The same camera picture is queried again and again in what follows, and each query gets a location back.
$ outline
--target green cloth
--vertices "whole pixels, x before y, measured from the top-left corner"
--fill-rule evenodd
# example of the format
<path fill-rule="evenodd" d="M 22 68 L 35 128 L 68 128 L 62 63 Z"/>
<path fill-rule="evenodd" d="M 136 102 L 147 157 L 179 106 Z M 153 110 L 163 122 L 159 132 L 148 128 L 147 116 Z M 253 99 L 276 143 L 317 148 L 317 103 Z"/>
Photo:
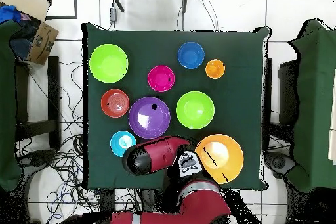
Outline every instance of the green cloth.
<path fill-rule="evenodd" d="M 21 169 L 15 160 L 15 56 L 9 47 L 12 34 L 21 29 L 14 21 L 0 24 L 0 187 L 13 190 Z"/>
<path fill-rule="evenodd" d="M 105 84 L 88 71 L 88 187 L 93 188 L 161 188 L 164 170 L 151 175 L 135 177 L 128 174 L 121 158 L 110 149 L 110 139 L 121 130 L 131 131 L 128 113 L 110 118 L 100 107 L 102 95 L 109 89 L 126 92 L 132 105 L 145 96 L 159 96 L 171 111 L 171 123 L 164 135 L 180 135 L 202 140 L 223 133 L 234 138 L 244 152 L 244 165 L 238 177 L 223 187 L 255 189 L 265 188 L 259 179 L 261 153 L 261 93 L 263 84 L 263 41 L 268 28 L 255 33 L 238 32 L 156 32 L 106 31 L 86 24 L 88 33 L 88 59 L 99 45 L 113 43 L 127 54 L 129 68 L 117 83 Z M 187 41 L 199 43 L 205 51 L 203 64 L 193 70 L 183 68 L 177 59 L 179 47 Z M 205 65 L 212 59 L 225 63 L 220 79 L 205 74 Z M 164 93 L 156 93 L 147 82 L 151 68 L 166 64 L 175 73 L 175 84 Z M 180 97 L 189 91 L 202 91 L 215 104 L 212 122 L 199 130 L 187 129 L 177 120 L 175 108 Z M 142 142 L 135 135 L 137 142 Z"/>
<path fill-rule="evenodd" d="M 287 178 L 301 192 L 315 187 L 336 188 L 336 166 L 328 159 L 336 31 L 325 29 L 318 20 L 309 20 L 291 43 L 301 56 L 297 80 L 299 117 L 294 125 L 293 149 L 299 165 Z"/>

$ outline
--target purple bowl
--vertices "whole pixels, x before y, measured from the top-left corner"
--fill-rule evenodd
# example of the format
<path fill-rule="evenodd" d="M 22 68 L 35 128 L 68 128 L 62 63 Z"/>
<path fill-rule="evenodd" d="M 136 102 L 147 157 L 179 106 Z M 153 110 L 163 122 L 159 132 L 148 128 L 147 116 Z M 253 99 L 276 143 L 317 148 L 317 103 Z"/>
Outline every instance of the purple bowl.
<path fill-rule="evenodd" d="M 153 139 L 165 133 L 171 121 L 168 106 L 156 97 L 142 97 L 129 110 L 129 126 L 145 139 Z"/>

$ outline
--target small orange bowl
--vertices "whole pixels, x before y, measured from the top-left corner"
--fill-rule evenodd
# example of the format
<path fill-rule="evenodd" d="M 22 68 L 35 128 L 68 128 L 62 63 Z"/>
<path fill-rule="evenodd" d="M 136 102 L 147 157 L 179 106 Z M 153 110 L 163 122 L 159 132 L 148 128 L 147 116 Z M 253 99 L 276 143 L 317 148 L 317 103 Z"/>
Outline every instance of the small orange bowl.
<path fill-rule="evenodd" d="M 219 79 L 225 72 L 225 65 L 221 60 L 211 60 L 205 67 L 205 72 L 212 79 Z"/>

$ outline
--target blue object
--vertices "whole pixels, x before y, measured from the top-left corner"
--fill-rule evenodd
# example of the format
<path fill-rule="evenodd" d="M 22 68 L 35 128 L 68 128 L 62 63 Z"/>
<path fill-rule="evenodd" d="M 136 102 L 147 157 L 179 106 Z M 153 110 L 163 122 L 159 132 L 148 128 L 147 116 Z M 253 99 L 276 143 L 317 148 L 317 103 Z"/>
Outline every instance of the blue object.
<path fill-rule="evenodd" d="M 137 140 L 135 140 L 135 137 L 132 133 L 129 133 L 128 131 L 118 131 L 117 133 L 114 133 L 111 141 L 110 146 L 112 152 L 116 156 L 123 156 L 123 153 L 130 147 L 137 144 Z"/>
<path fill-rule="evenodd" d="M 205 52 L 201 45 L 196 42 L 183 44 L 177 53 L 180 64 L 185 68 L 198 68 L 204 61 Z"/>
<path fill-rule="evenodd" d="M 15 6 L 0 7 L 0 23 L 7 20 L 13 20 L 16 22 L 21 21 L 21 13 L 15 9 Z"/>

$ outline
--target red bowl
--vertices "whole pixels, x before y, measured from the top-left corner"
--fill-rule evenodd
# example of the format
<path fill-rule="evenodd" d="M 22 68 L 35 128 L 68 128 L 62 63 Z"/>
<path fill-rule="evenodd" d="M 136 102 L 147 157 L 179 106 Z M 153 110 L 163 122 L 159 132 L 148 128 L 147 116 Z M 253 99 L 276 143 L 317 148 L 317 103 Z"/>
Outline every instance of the red bowl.
<path fill-rule="evenodd" d="M 118 118 L 128 111 L 129 98 L 122 90 L 111 89 L 103 94 L 100 105 L 107 116 Z"/>

